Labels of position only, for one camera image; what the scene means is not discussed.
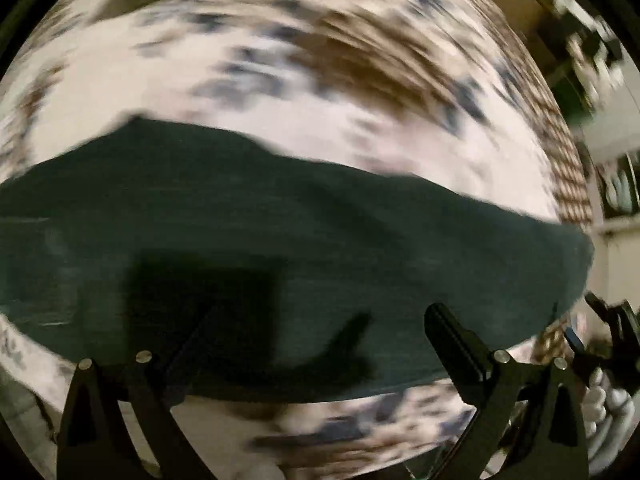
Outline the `white gloved right hand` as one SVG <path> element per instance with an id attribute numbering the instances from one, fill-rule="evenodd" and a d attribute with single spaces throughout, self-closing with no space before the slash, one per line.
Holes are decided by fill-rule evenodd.
<path id="1" fill-rule="evenodd" d="M 623 451 L 638 420 L 634 398 L 613 386 L 605 370 L 597 367 L 582 398 L 590 477 L 602 474 Z"/>

